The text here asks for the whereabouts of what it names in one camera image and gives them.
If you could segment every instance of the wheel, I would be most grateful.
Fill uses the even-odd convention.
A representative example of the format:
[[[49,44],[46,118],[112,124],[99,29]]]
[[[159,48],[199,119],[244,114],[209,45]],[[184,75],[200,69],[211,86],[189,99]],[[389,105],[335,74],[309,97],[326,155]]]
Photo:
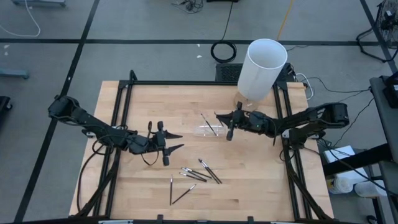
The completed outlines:
[[[6,106],[6,110],[9,111],[12,109],[12,104],[9,102]]]

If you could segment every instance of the white plastic container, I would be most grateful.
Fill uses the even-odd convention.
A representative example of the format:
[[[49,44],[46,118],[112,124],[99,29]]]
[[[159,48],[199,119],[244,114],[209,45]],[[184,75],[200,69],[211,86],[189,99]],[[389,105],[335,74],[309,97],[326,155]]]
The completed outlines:
[[[249,100],[260,101],[269,93],[287,61],[283,45],[270,39],[252,42],[246,53],[238,81],[239,92]]]
[[[346,177],[337,177],[326,181],[328,190],[332,194],[347,194],[353,191],[353,184]]]
[[[382,180],[375,180],[377,184],[384,187],[384,182]],[[357,183],[355,185],[355,192],[361,197],[379,197],[379,196],[387,196],[385,190],[380,187],[374,185],[374,183],[370,181],[365,181],[362,183]]]

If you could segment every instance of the wooden tabletop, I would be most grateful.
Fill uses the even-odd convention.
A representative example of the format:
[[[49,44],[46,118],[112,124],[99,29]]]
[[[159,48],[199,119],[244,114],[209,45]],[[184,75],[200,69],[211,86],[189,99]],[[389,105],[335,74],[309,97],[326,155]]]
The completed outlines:
[[[288,86],[293,113],[305,110],[308,105],[302,83],[288,83]],[[111,122],[117,87],[118,82],[106,81],[99,93],[95,116],[108,124]],[[225,137],[193,135],[195,125],[203,122],[200,113],[210,123],[216,123],[214,111],[222,114],[234,110],[236,92],[236,86],[133,86],[127,117],[129,129],[146,135],[149,121],[154,124],[163,121],[165,129],[183,135],[181,139],[167,140],[167,145],[185,146],[172,153],[167,167],[162,164],[161,153],[159,160],[149,167],[141,156],[122,152],[111,218],[153,220],[158,214],[163,214],[166,220],[244,221],[248,216],[253,216],[255,221],[294,220],[287,173],[284,163],[279,159],[282,150],[280,137],[273,146],[272,139],[265,135],[259,136],[242,130],[235,130],[231,142]],[[280,96],[284,105],[282,92]],[[121,102],[118,124],[123,103],[124,100]],[[257,110],[270,117],[277,117],[272,92],[261,101]],[[83,162],[92,154],[91,145],[94,140],[88,140]],[[308,140],[306,146],[318,150],[313,140]],[[307,189],[325,213],[332,217],[320,158],[315,153],[304,150],[301,155]],[[156,153],[144,157],[151,162],[156,159]],[[218,185],[214,181],[203,183],[178,174],[182,171],[181,167],[206,174],[198,158],[206,161],[223,184]],[[84,171],[81,206],[98,186],[102,162],[102,156],[95,156]],[[171,175],[174,177],[174,200],[193,184],[197,186],[176,204],[169,206]],[[106,190],[100,214],[104,213],[107,194]],[[301,194],[298,194],[297,199],[302,201]],[[304,217],[302,203],[299,204],[300,215]],[[75,194],[70,214],[76,212]]]

